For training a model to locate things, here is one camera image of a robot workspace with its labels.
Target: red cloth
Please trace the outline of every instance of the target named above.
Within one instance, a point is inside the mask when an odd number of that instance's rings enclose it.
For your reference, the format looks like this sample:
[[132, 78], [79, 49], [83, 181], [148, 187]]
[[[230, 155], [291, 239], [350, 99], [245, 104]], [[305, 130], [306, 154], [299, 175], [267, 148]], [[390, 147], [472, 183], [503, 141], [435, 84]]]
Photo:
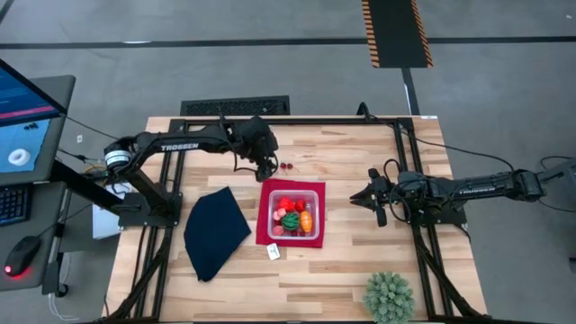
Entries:
[[[276, 240], [268, 236], [268, 196], [273, 190], [312, 190], [319, 197], [319, 235], [311, 240]], [[260, 210], [256, 224], [256, 243], [270, 245], [276, 243], [278, 247], [322, 248], [324, 242], [324, 220], [326, 218], [326, 184], [308, 183], [292, 180], [268, 179], [262, 184], [260, 194]]]

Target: potted plant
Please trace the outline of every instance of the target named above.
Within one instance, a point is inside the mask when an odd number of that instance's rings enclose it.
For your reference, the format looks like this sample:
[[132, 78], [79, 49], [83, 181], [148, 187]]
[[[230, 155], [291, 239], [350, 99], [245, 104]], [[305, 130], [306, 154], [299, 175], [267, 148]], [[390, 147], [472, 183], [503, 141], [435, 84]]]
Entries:
[[399, 274], [377, 273], [368, 279], [364, 305], [377, 324], [404, 324], [414, 314], [413, 291]]

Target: concrete floor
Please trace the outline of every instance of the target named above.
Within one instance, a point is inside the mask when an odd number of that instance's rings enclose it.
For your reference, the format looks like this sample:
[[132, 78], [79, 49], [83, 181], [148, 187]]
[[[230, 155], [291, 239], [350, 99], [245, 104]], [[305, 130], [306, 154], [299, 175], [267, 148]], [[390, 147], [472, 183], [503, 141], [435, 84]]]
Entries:
[[[418, 1], [429, 37], [562, 36], [576, 32], [571, 0]], [[0, 42], [178, 41], [361, 37], [359, 1], [16, 0]], [[422, 114], [438, 115], [447, 144], [540, 170], [547, 155], [576, 156], [576, 44], [431, 45], [435, 67], [412, 70]], [[373, 69], [367, 47], [2, 50], [27, 77], [77, 78], [70, 115], [114, 135], [141, 131], [151, 115], [178, 115], [182, 100], [289, 95], [292, 114], [407, 114], [401, 72]], [[76, 136], [84, 141], [76, 144]], [[61, 146], [101, 157], [107, 138], [67, 123]], [[449, 152], [454, 176], [504, 170]], [[76, 161], [63, 157], [78, 170]], [[576, 209], [562, 184], [550, 204]], [[576, 216], [505, 199], [470, 202], [472, 248], [490, 314], [573, 323]], [[72, 253], [71, 292], [61, 313], [100, 315], [115, 239]], [[57, 323], [40, 289], [0, 293], [3, 323]]]

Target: clear plastic container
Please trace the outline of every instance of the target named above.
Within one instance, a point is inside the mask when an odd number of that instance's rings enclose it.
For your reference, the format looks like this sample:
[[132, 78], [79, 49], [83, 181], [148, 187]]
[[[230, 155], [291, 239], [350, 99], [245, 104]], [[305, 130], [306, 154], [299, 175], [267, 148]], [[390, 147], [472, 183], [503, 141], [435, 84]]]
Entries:
[[[292, 236], [291, 231], [285, 231], [282, 236], [272, 234], [272, 228], [276, 226], [272, 215], [282, 197], [286, 197], [293, 202], [305, 201], [306, 211], [312, 217], [312, 230], [304, 236]], [[320, 234], [320, 211], [318, 194], [312, 190], [273, 190], [268, 197], [268, 236], [272, 239], [285, 240], [313, 240]]]

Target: wooden table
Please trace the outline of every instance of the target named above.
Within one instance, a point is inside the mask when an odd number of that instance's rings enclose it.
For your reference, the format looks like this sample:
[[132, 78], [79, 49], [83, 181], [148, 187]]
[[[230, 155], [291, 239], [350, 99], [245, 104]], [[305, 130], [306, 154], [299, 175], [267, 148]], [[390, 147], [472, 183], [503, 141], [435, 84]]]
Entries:
[[[443, 143], [437, 119], [413, 117], [413, 121], [418, 138]], [[152, 117], [147, 131], [167, 131], [169, 123], [169, 117]], [[392, 130], [382, 125], [291, 125], [272, 129], [280, 145], [276, 152], [279, 159], [298, 168], [287, 174], [280, 170], [274, 177], [326, 183], [324, 247], [281, 247], [281, 258], [270, 261], [266, 248], [256, 245], [261, 184], [249, 172], [232, 173], [230, 153], [187, 152], [181, 187], [182, 219], [170, 251], [160, 320], [370, 320], [362, 296], [368, 277], [380, 271], [398, 272], [409, 280], [417, 302], [415, 320], [425, 319], [409, 226], [389, 213], [388, 225], [379, 228], [374, 213], [350, 204], [348, 199], [365, 188], [368, 168], [382, 170], [386, 159], [397, 158]], [[411, 161], [407, 139], [404, 143]], [[422, 143], [418, 147], [426, 174], [451, 176], [443, 148]], [[158, 180], [162, 158], [157, 154], [142, 168], [153, 180]], [[171, 175], [175, 160], [172, 158]], [[394, 167], [390, 167], [389, 174], [396, 181]], [[199, 197], [225, 186], [234, 193], [252, 234], [213, 280], [200, 283], [185, 251], [185, 223]], [[436, 228], [448, 277], [477, 311], [485, 312], [467, 237], [451, 225]], [[141, 228], [134, 228], [121, 234], [107, 294], [111, 311], [131, 289], [140, 232]], [[437, 282], [431, 273], [430, 278], [436, 312], [441, 314]], [[148, 289], [145, 314], [150, 314], [154, 286]]]

